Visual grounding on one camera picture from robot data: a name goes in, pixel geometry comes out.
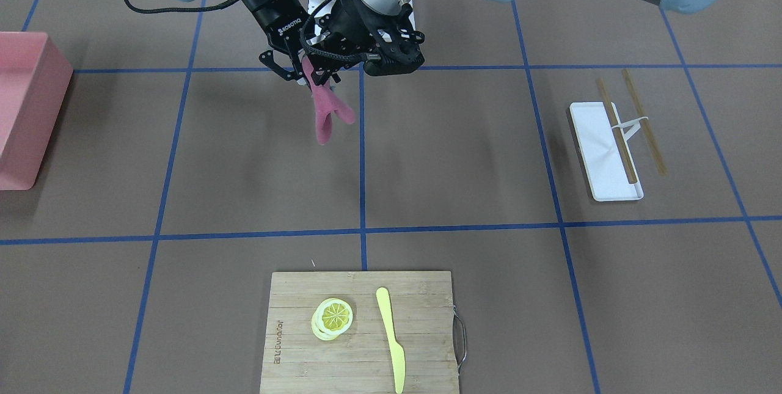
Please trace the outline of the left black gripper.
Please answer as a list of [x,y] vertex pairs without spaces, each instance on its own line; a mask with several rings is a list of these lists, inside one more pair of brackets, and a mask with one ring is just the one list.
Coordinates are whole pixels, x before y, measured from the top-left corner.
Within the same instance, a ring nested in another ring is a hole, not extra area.
[[327,37],[315,45],[322,51],[340,55],[382,54],[377,46],[382,14],[372,10],[363,0],[336,0],[329,19],[322,26]]

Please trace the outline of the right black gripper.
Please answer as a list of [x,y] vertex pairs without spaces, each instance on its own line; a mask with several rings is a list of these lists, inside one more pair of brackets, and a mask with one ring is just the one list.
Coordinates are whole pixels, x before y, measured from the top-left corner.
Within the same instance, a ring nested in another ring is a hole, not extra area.
[[[269,46],[285,46],[286,38],[299,37],[298,31],[309,16],[299,0],[243,0],[243,4],[265,33]],[[272,47],[262,52],[258,60],[277,76],[285,81],[296,81],[301,87],[332,87],[334,69],[329,65],[334,60],[327,56],[329,52],[305,40],[299,40],[299,46],[301,49],[296,46]],[[291,68],[279,65],[274,52],[284,54],[290,60]]]

